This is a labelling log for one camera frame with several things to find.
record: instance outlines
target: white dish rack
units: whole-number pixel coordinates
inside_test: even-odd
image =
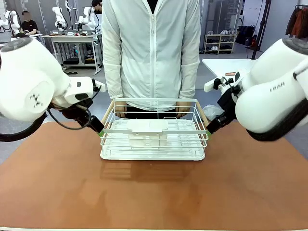
[[[151,105],[157,119],[121,119],[114,111],[117,102],[129,102],[130,105]],[[167,114],[166,104],[190,102],[190,112],[181,119],[159,115]],[[208,121],[195,99],[114,99],[110,104],[102,123],[105,125],[101,137],[101,158],[106,160],[185,160],[200,161],[205,157],[207,146]]]

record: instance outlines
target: wooden table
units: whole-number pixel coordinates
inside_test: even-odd
[[[295,230],[308,227],[308,162],[238,123],[201,162],[103,161],[90,129],[43,125],[0,166],[0,226]]]

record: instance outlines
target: shoe rack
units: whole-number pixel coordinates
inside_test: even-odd
[[[220,54],[220,53],[233,53],[236,35],[206,35],[205,36],[205,54]],[[217,51],[212,51],[211,48],[217,46]]]

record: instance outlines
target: person's hand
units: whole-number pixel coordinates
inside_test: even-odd
[[[177,102],[176,106],[176,112],[178,112],[177,118],[179,119],[186,116],[190,111],[191,102]]]
[[[115,115],[119,118],[126,118],[126,111],[127,111],[127,108],[126,108],[126,102],[122,102],[122,101],[119,101],[119,102],[115,102]]]

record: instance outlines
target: green tape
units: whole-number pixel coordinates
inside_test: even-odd
[[[208,136],[208,139],[210,140],[212,134],[208,130],[206,130],[206,134]]]
[[[104,131],[101,131],[100,133],[98,133],[100,137],[103,137],[104,134],[105,134]]]

